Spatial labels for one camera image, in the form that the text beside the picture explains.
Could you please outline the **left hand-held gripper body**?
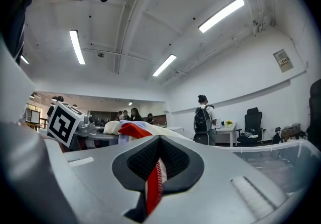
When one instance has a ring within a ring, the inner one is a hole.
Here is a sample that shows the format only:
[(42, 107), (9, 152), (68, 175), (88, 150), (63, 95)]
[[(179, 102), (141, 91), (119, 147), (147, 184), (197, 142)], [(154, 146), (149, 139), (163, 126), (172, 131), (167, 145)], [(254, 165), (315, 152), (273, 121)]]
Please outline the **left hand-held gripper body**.
[(48, 123), (48, 133), (67, 148), (80, 148), (78, 138), (95, 135), (91, 115), (86, 115), (66, 102), (54, 106)]

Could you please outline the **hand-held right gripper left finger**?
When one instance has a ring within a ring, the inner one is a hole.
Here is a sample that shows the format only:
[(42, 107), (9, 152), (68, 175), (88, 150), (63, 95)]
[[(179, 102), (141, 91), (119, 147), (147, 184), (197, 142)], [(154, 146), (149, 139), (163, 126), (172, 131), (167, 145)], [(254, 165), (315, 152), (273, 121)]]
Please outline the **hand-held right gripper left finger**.
[(62, 153), (54, 140), (45, 140), (54, 188), (46, 196), (55, 223), (143, 222), (157, 198), (158, 182), (153, 180), (153, 196), (145, 180), (135, 173), (112, 171), (116, 152), (124, 144), (87, 151)]

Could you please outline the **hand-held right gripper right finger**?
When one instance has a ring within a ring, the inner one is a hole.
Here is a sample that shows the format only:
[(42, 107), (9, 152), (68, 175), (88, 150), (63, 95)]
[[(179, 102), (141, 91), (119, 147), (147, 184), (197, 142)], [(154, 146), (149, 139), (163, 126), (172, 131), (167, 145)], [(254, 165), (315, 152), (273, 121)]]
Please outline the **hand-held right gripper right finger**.
[(204, 172), (194, 186), (165, 195), (148, 223), (282, 223), (288, 211), (282, 190), (228, 149), (170, 138), (195, 151)]

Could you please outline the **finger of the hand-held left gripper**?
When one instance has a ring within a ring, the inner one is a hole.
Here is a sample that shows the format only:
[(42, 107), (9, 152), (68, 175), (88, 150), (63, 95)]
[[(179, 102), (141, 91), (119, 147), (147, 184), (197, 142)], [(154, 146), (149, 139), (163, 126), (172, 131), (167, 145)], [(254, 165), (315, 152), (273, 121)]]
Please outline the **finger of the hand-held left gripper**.
[(90, 133), (88, 136), (89, 140), (118, 140), (119, 135), (114, 134), (102, 134), (102, 133)]

